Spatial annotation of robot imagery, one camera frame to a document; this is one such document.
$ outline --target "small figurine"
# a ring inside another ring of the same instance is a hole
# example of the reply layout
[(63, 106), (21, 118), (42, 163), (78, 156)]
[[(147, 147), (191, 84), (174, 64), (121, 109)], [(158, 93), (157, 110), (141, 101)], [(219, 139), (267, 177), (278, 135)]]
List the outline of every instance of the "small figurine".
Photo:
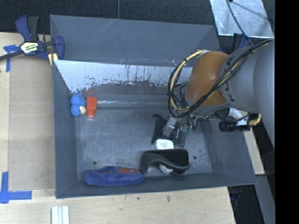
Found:
[(86, 113), (86, 100), (82, 94), (74, 94), (71, 97), (71, 114), (73, 116), (84, 115)]

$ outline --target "blue toy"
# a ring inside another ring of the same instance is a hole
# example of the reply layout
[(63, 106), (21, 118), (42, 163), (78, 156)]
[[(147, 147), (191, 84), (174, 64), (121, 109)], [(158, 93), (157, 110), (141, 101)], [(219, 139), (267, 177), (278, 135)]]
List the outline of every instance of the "blue toy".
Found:
[(79, 105), (79, 106), (86, 106), (86, 100), (82, 94), (74, 94), (71, 96), (71, 104)]
[(71, 96), (71, 114), (79, 116), (86, 113), (86, 100), (82, 94), (74, 94)]
[(143, 173), (134, 168), (107, 166), (84, 173), (84, 181), (89, 185), (122, 186), (137, 184), (143, 180)]

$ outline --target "gray bin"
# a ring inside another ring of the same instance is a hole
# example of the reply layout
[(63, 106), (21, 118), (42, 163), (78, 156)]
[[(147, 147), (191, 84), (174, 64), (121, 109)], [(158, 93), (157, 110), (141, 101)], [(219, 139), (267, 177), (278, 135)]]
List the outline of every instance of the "gray bin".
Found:
[[(53, 64), (56, 197), (174, 191), (256, 183), (243, 133), (221, 132), (219, 120), (200, 122), (185, 149), (191, 167), (167, 175), (150, 167), (136, 185), (89, 186), (85, 170), (107, 165), (139, 168), (156, 118), (166, 118), (171, 71), (198, 49), (219, 49), (212, 26), (51, 16), (51, 36), (61, 35), (65, 56)], [(194, 61), (183, 69), (187, 81)], [(73, 117), (72, 93), (97, 97), (94, 118)]]

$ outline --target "white label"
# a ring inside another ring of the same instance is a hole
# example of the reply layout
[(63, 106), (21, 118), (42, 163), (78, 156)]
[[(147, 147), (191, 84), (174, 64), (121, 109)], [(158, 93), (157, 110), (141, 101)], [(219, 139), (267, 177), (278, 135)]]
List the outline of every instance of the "white label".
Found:
[(171, 140), (157, 139), (156, 149), (173, 149), (173, 142)]

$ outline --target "bin floor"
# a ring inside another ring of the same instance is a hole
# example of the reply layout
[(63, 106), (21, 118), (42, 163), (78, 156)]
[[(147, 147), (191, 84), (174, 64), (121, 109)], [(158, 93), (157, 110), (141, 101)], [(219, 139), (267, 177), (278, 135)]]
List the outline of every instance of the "bin floor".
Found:
[[(89, 169), (114, 165), (139, 168), (142, 152), (156, 149), (151, 144), (156, 118), (167, 118), (165, 107), (98, 108), (94, 118), (76, 117), (76, 145), (78, 178)], [(212, 165), (206, 148), (206, 138), (200, 126), (187, 135), (185, 149), (191, 167), (184, 174), (206, 173)], [(166, 175), (150, 167), (146, 176)]]

